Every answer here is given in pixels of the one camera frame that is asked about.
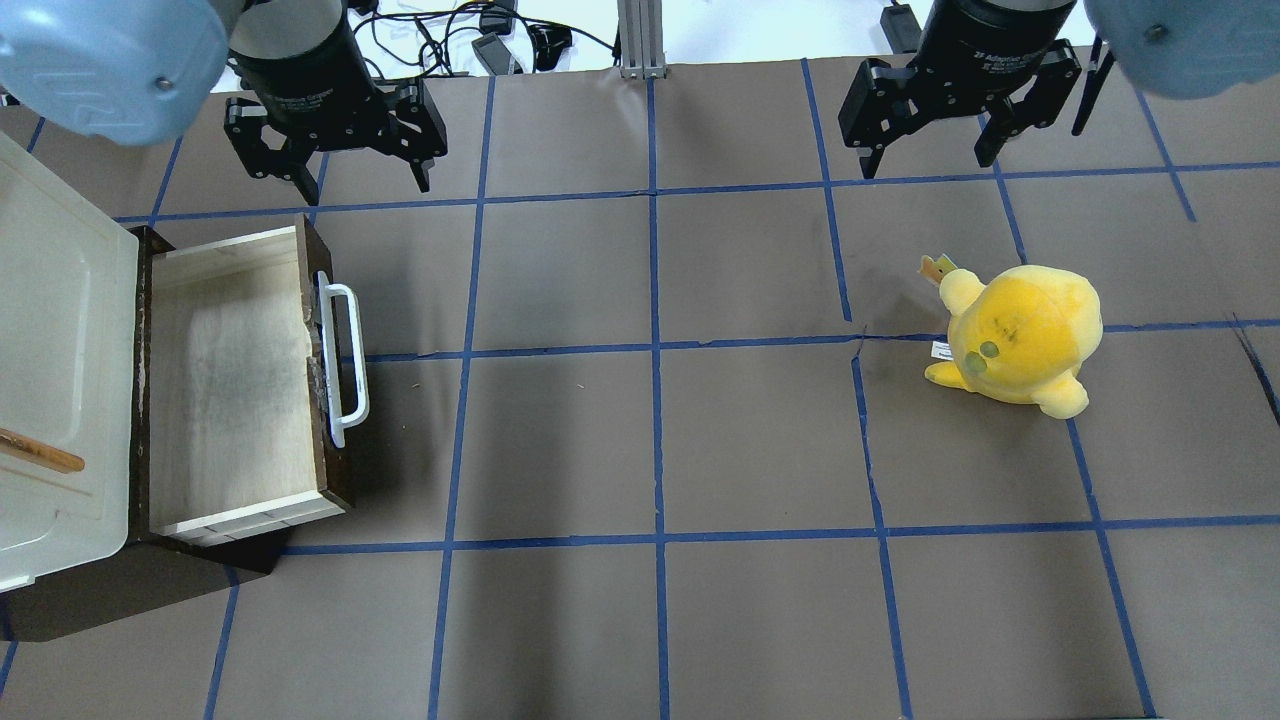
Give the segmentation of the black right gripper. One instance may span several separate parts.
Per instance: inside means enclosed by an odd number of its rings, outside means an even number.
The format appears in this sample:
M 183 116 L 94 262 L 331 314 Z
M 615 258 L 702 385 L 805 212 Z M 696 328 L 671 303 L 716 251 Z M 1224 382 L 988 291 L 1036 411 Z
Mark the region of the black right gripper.
M 1060 32 L 1074 1 L 936 1 L 919 49 L 902 67 L 869 56 L 842 106 L 844 145 L 856 149 L 864 179 L 874 179 L 884 149 L 942 120 L 984 115 L 974 145 L 991 168 L 1006 143 L 1052 126 L 1082 65 Z

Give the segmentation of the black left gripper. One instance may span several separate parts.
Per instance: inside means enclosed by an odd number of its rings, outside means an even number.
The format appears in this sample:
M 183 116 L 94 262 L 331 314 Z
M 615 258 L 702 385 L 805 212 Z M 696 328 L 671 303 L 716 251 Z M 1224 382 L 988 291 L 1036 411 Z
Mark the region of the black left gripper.
M 334 20 L 297 53 L 230 47 L 229 58 L 256 95 L 229 99 L 223 120 L 247 174 L 288 181 L 316 208 L 320 188 L 310 158 L 372 149 L 407 161 L 419 192 L 430 192 L 430 169 L 449 152 L 445 122 L 424 79 L 378 87 L 348 20 Z

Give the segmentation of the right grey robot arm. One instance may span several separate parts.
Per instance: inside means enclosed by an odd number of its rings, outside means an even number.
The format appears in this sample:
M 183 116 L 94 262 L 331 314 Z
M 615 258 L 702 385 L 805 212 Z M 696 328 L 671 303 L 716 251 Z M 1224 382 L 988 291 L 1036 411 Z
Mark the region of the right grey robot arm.
M 1176 100 L 1212 97 L 1268 79 L 1279 68 L 1275 1 L 1088 1 L 1088 63 L 1060 32 L 1073 1 L 937 1 L 904 67 L 872 56 L 838 111 L 861 174 L 884 150 L 952 118 L 984 117 L 975 161 L 991 167 L 1029 128 L 1052 126 L 1084 83 L 1071 132 L 1080 135 L 1114 69 L 1134 87 Z

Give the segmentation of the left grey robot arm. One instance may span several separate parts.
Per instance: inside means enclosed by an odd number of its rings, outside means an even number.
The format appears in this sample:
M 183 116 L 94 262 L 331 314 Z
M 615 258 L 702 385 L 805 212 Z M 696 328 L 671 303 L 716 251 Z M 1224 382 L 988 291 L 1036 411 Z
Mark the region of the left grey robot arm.
M 224 133 L 244 172 L 317 205 L 316 152 L 406 161 L 420 191 L 448 154 L 422 79 L 381 88 L 347 1 L 5 1 L 3 87 L 65 129 L 125 146 L 183 135 L 225 69 Z

